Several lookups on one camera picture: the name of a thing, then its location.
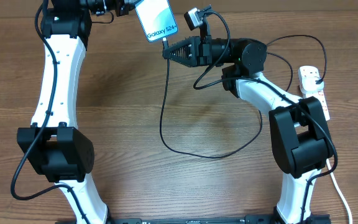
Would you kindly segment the smartphone with blue screen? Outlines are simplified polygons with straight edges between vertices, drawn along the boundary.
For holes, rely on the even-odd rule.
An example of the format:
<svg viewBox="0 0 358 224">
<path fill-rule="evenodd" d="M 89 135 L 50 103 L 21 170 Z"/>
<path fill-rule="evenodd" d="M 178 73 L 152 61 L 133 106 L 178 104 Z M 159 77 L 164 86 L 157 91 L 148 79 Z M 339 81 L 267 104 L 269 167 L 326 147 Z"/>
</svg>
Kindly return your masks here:
<svg viewBox="0 0 358 224">
<path fill-rule="evenodd" d="M 155 42 L 178 32 L 169 0 L 140 0 L 135 4 L 135 11 L 148 42 Z"/>
</svg>

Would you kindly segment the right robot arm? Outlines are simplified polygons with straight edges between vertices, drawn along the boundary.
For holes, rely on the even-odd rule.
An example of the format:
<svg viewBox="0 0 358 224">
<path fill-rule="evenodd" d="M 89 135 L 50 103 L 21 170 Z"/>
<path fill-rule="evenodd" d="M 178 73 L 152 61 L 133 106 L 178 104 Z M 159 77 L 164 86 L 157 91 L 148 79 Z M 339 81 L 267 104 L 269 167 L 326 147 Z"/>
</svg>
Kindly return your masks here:
<svg viewBox="0 0 358 224">
<path fill-rule="evenodd" d="M 188 67 L 228 63 L 219 80 L 225 90 L 268 116 L 272 153 L 283 172 L 280 200 L 271 215 L 246 215 L 246 223 L 330 223 L 329 215 L 314 215 L 310 203 L 316 179 L 331 174 L 322 169 L 338 161 L 323 106 L 315 96 L 296 96 L 264 76 L 267 46 L 254 39 L 212 39 L 193 36 L 173 45 L 163 41 L 163 58 Z"/>
</svg>

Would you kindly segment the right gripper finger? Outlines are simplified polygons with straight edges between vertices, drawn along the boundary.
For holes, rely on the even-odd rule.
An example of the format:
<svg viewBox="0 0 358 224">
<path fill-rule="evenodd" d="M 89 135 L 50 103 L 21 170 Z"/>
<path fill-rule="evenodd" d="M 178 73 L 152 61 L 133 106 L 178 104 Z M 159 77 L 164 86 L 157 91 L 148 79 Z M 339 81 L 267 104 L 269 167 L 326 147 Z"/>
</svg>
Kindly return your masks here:
<svg viewBox="0 0 358 224">
<path fill-rule="evenodd" d="M 197 47 L 198 38 L 191 36 L 181 40 L 175 44 L 169 44 L 166 38 L 163 38 L 163 58 L 169 58 L 176 56 L 180 58 L 192 58 L 196 57 L 198 50 Z"/>
<path fill-rule="evenodd" d="M 197 61 L 193 54 L 179 55 L 171 52 L 164 52 L 162 54 L 164 59 L 169 59 L 187 67 L 196 67 Z"/>
</svg>

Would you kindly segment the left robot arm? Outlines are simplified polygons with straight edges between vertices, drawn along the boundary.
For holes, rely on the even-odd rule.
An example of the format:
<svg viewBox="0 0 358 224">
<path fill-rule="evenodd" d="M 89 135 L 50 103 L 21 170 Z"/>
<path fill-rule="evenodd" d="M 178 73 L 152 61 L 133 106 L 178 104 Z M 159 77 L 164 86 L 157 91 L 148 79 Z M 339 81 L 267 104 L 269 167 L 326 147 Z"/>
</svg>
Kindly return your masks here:
<svg viewBox="0 0 358 224">
<path fill-rule="evenodd" d="M 76 99 L 82 63 L 88 48 L 91 15 L 124 16 L 135 1 L 42 1 L 35 14 L 35 30 L 45 48 L 45 66 L 39 102 L 28 128 L 17 130 L 24 156 L 11 182 L 11 195 L 31 200 L 53 189 L 67 198 L 75 223 L 113 223 L 101 200 L 91 171 L 93 143 L 78 129 Z M 30 196 L 20 196 L 15 186 L 25 162 L 53 185 Z"/>
</svg>

